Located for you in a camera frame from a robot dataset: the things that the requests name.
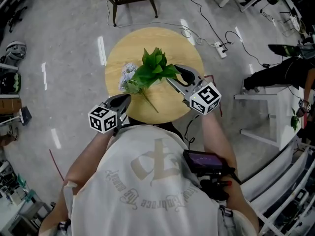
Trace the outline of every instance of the device screen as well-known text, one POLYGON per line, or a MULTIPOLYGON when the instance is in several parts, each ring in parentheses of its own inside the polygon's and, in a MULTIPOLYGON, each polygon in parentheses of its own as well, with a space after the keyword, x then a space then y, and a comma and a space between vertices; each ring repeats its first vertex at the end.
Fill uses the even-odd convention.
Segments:
POLYGON ((211 155, 211 154, 204 155, 204 154, 190 153, 189 157, 195 164, 198 164, 203 167, 210 166, 210 165, 216 165, 216 166, 222 165, 222 162, 220 161, 220 159, 217 156, 211 155))

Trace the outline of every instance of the white floor marking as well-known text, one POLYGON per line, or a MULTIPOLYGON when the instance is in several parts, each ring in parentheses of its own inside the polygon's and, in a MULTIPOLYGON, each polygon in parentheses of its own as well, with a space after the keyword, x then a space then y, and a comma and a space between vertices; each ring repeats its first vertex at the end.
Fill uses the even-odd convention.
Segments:
POLYGON ((250 64, 250 71, 251 71, 251 74, 254 73, 254 70, 253 70, 253 68, 252 68, 252 64, 250 64))
MULTIPOLYGON (((186 27, 189 28, 189 26, 188 26, 188 24, 187 24, 187 22, 186 22, 185 19, 181 19, 181 25, 182 25, 182 26, 186 26, 186 27)), ((194 40, 194 38, 193 38, 193 36, 192 36, 191 31, 190 31, 190 30, 184 30, 183 32, 184 32, 185 36, 187 37, 188 41, 189 41, 192 45, 195 45, 196 42, 195 42, 195 40, 194 40)))
POLYGON ((101 65, 107 65, 103 36, 97 38, 98 54, 101 65))
POLYGON ((45 91, 47 90, 47 80, 46 80, 46 62, 43 63, 41 65, 41 71, 43 72, 44 74, 44 85, 45 85, 45 91))
POLYGON ((235 30, 236 30, 237 35, 240 37, 240 41, 241 41, 242 43, 244 43, 243 38, 242 38, 242 36, 241 36, 241 33, 240 33, 240 31, 238 30, 237 27, 235 27, 235 30))
POLYGON ((59 138, 58 138, 58 135, 57 135, 57 132, 56 132, 56 129, 55 129, 55 128, 52 128, 52 129, 51 129, 51 135, 52 135, 53 140, 54 140, 54 142, 55 142, 55 144, 56 144, 56 148, 57 148, 57 149, 61 149, 61 144, 60 144, 60 142, 59 142, 59 138))

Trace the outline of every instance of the plant stem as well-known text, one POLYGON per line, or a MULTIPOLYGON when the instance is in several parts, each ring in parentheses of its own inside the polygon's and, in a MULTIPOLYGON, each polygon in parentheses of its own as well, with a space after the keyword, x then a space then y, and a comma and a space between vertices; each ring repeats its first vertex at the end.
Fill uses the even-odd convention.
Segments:
POLYGON ((153 106, 153 104, 149 101, 149 99, 144 95, 143 90, 140 89, 139 93, 146 99, 146 101, 154 108, 154 110, 158 113, 158 110, 153 106))

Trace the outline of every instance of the chair leg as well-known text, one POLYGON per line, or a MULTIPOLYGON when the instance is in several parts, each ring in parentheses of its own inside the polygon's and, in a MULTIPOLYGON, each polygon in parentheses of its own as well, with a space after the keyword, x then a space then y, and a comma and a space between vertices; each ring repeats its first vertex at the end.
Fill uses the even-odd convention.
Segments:
POLYGON ((113 25, 114 27, 116 26, 116 12, 117 12, 117 4, 115 4, 115 2, 113 0, 109 0, 112 4, 113 4, 113 25))
POLYGON ((158 17, 158 11, 157 11, 156 5, 154 4, 154 0, 149 0, 149 1, 153 7, 154 12, 156 13, 156 18, 157 18, 158 17))

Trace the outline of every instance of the white cube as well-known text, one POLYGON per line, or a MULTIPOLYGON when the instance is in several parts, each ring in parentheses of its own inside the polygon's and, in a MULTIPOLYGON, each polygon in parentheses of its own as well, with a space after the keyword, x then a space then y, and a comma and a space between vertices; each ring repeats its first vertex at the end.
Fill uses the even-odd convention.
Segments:
POLYGON ((115 111, 95 105, 88 115, 90 127, 100 133, 104 134, 117 127, 117 113, 115 111))
POLYGON ((189 98, 189 104, 191 108, 206 115, 219 105, 220 100, 221 94, 210 82, 189 98))

